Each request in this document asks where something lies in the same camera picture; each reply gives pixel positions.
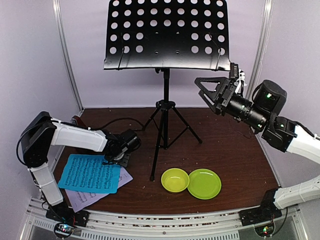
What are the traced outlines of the blue sheet music page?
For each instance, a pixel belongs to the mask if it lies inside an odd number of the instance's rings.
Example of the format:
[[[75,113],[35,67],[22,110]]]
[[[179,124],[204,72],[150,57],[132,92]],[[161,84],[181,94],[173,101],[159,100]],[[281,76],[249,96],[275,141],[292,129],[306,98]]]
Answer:
[[[84,193],[115,194],[121,167],[104,162],[102,155],[71,154],[57,186]]]

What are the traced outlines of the black perforated music stand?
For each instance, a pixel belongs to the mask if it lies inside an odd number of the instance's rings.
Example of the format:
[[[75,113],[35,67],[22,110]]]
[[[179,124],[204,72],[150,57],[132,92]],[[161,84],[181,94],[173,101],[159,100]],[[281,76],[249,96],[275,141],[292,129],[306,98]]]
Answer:
[[[111,0],[105,70],[154,69],[163,74],[156,149],[167,149],[171,69],[229,71],[228,5],[224,0]]]

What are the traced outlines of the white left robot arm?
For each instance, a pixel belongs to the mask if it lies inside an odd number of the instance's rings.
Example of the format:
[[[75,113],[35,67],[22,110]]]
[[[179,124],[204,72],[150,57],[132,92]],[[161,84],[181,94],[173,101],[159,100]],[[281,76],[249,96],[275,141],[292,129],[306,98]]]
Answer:
[[[40,112],[22,132],[16,144],[16,157],[27,169],[52,206],[52,213],[61,222],[72,218],[72,211],[64,205],[64,197],[48,165],[52,146],[66,146],[101,153],[108,164],[127,166],[130,154],[141,146],[134,130],[113,134],[105,128],[74,125]]]

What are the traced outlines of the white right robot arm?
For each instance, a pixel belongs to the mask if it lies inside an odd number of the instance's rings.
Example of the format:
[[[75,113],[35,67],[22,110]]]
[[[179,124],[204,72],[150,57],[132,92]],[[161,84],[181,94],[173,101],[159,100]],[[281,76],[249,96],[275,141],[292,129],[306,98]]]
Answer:
[[[217,115],[231,115],[261,133],[273,148],[320,162],[320,138],[297,121],[280,116],[287,92],[271,80],[255,89],[252,100],[237,93],[234,77],[198,77],[199,95]]]

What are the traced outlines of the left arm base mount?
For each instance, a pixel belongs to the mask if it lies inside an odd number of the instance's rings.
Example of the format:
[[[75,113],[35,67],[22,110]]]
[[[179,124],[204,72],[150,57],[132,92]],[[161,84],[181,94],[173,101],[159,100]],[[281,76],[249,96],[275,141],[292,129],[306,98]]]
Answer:
[[[90,213],[85,210],[81,210],[76,213],[72,213],[72,209],[68,209],[67,215],[58,215],[54,210],[48,209],[46,211],[46,218],[55,220],[56,223],[53,227],[53,233],[58,239],[69,238],[75,230],[79,227],[86,227]]]

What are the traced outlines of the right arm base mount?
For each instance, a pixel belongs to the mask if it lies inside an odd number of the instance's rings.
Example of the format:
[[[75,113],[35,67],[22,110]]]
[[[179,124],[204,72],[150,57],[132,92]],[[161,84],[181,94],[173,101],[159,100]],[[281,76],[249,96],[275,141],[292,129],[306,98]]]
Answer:
[[[261,207],[241,210],[239,212],[242,226],[253,225],[255,233],[261,238],[268,238],[276,233],[275,219],[281,216],[281,210]]]

